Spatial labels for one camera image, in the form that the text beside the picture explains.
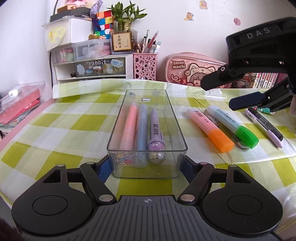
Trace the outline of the purple cartoon pen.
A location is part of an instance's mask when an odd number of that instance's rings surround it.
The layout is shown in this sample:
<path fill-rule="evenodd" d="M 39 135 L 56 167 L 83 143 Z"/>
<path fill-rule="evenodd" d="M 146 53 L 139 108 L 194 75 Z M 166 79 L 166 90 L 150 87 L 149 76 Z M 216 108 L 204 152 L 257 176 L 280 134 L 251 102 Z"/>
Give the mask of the purple cartoon pen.
<path fill-rule="evenodd" d="M 154 164 L 160 164 L 166 158 L 166 146 L 160 129 L 158 112 L 155 108 L 151 111 L 150 124 L 149 160 Z"/>

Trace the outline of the clear plastic organizer tray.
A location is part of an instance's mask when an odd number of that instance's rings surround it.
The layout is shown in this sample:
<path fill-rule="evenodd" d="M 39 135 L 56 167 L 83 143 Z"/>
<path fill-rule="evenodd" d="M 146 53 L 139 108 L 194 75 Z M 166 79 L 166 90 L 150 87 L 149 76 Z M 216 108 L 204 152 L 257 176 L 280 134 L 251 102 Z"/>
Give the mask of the clear plastic organizer tray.
<path fill-rule="evenodd" d="M 107 144 L 115 177 L 176 178 L 187 149 L 166 90 L 126 90 Z"/>

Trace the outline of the pink boxed book set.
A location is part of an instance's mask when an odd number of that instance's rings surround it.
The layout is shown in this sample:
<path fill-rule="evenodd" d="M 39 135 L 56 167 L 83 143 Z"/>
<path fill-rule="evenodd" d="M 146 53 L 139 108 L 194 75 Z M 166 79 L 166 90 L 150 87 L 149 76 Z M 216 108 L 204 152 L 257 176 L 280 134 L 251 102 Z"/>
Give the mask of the pink boxed book set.
<path fill-rule="evenodd" d="M 287 77 L 285 73 L 246 73 L 243 78 L 234 81 L 231 88 L 271 89 Z"/>

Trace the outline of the pink cartoon pencil case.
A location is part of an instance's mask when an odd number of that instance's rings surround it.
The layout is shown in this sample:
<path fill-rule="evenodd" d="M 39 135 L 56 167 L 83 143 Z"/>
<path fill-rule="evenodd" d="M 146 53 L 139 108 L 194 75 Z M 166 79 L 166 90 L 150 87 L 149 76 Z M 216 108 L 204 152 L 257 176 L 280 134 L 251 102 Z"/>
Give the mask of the pink cartoon pencil case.
<path fill-rule="evenodd" d="M 224 62 L 198 53 L 171 54 L 166 59 L 165 79 L 169 83 L 199 87 L 204 76 L 224 65 Z"/>

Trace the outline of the blue green-capped highlighter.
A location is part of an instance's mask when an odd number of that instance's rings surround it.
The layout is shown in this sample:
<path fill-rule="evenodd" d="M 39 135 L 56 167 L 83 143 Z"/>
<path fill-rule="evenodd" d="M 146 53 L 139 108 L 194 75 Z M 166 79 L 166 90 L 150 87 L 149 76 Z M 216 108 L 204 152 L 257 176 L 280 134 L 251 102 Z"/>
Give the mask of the blue green-capped highlighter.
<path fill-rule="evenodd" d="M 208 113 L 226 126 L 236 137 L 241 139 L 250 149 L 253 149 L 259 142 L 257 136 L 245 126 L 241 125 L 229 114 L 215 105 L 207 108 Z"/>

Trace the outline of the blue highlighter in tray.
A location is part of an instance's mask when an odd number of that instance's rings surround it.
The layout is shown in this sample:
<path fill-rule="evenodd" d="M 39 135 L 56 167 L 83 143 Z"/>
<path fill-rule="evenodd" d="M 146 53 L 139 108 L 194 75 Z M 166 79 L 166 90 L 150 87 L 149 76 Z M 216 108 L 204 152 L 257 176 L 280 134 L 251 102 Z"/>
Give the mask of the blue highlighter in tray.
<path fill-rule="evenodd" d="M 147 166 L 147 106 L 142 103 L 138 109 L 137 128 L 135 133 L 134 150 L 137 152 L 135 157 L 136 168 L 144 168 Z"/>

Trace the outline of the lilac white pen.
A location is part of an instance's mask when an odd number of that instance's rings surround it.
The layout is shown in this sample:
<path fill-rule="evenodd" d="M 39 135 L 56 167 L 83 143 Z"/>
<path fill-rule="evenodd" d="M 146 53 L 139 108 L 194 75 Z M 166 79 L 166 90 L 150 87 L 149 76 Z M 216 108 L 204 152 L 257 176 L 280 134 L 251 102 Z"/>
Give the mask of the lilac white pen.
<path fill-rule="evenodd" d="M 280 139 L 271 131 L 267 130 L 259 121 L 258 119 L 249 111 L 244 110 L 244 114 L 251 119 L 251 121 L 263 132 L 266 134 L 266 136 L 273 142 L 275 146 L 278 148 L 282 148 L 282 144 Z"/>

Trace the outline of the pink orange-capped highlighter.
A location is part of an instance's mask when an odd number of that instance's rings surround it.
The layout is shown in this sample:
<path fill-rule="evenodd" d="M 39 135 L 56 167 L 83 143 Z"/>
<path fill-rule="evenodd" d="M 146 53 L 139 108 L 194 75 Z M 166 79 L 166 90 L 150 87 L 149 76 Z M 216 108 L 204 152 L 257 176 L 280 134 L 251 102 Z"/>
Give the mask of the pink orange-capped highlighter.
<path fill-rule="evenodd" d="M 211 120 L 199 109 L 187 109 L 189 118 L 208 136 L 213 144 L 222 152 L 229 152 L 234 148 L 234 142 L 227 137 Z"/>

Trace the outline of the green checked tablecloth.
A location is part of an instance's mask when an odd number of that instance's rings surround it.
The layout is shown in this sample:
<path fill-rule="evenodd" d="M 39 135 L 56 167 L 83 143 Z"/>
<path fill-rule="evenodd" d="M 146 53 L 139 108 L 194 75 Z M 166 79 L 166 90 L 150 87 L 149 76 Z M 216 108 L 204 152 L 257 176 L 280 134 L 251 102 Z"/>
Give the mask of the green checked tablecloth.
<path fill-rule="evenodd" d="M 238 164 L 269 190 L 283 206 L 282 232 L 295 224 L 295 117 L 288 110 L 268 116 L 284 135 L 283 148 L 273 143 L 241 111 L 230 111 L 229 100 L 250 93 L 250 89 L 204 91 L 156 81 L 99 80 L 62 84 L 54 101 L 36 117 L 29 116 L 1 141 L 1 197 L 8 205 L 53 166 L 59 163 L 76 168 L 98 161 L 106 153 L 125 91 L 164 89 L 188 145 L 188 156 L 210 162 L 217 168 Z M 245 125 L 259 138 L 251 150 L 234 148 L 217 153 L 207 136 L 187 117 L 188 108 L 216 105 Z"/>

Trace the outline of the pink perforated pen holder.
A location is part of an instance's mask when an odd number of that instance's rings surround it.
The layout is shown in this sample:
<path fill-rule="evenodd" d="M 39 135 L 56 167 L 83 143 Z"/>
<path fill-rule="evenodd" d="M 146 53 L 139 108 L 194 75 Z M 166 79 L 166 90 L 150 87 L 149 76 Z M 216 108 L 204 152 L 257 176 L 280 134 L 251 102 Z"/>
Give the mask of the pink perforated pen holder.
<path fill-rule="evenodd" d="M 134 79 L 156 80 L 158 54 L 133 53 Z"/>

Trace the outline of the framed calligraphy plaque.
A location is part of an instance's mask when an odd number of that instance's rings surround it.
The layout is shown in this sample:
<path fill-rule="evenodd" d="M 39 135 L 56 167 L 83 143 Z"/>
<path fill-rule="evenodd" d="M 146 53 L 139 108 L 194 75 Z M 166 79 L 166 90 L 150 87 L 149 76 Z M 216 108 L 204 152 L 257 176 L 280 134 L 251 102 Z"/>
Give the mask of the framed calligraphy plaque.
<path fill-rule="evenodd" d="M 113 51 L 130 51 L 132 49 L 132 39 L 130 32 L 112 34 Z"/>

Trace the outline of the clear pink document folder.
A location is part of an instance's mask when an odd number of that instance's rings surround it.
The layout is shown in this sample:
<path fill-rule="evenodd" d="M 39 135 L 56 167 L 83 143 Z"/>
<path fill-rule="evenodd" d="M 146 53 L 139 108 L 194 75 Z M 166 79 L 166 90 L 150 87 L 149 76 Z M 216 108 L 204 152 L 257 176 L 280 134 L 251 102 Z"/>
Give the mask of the clear pink document folder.
<path fill-rule="evenodd" d="M 1 123 L 9 123 L 25 107 L 40 98 L 45 82 L 21 84 L 1 97 Z"/>

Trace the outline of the clear stacked storage boxes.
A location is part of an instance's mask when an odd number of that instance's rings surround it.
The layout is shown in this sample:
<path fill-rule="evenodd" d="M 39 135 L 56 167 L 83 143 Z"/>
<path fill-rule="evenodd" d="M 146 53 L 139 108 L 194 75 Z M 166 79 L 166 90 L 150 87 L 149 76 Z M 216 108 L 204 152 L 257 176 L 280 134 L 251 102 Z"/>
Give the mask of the clear stacked storage boxes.
<path fill-rule="evenodd" d="M 87 40 L 63 45 L 52 50 L 55 64 L 97 59 L 110 54 L 111 46 L 108 39 Z"/>

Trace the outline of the colourful puzzle cube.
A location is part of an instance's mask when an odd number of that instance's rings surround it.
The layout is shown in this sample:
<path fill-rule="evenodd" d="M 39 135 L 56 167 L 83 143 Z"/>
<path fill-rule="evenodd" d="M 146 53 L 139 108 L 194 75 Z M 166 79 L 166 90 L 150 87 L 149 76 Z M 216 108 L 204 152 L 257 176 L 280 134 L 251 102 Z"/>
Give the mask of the colourful puzzle cube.
<path fill-rule="evenodd" d="M 114 18 L 111 10 L 97 13 L 92 22 L 95 35 L 110 39 L 110 32 L 113 30 L 114 25 Z"/>

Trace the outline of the white storage box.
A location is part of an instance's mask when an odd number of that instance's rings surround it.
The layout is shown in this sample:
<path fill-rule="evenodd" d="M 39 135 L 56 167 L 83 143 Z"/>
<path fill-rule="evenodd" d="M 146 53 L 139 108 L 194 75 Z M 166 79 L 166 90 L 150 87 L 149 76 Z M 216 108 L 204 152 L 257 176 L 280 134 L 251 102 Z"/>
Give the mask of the white storage box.
<path fill-rule="evenodd" d="M 66 16 L 42 26 L 45 29 L 46 50 L 88 40 L 93 34 L 92 21 Z"/>

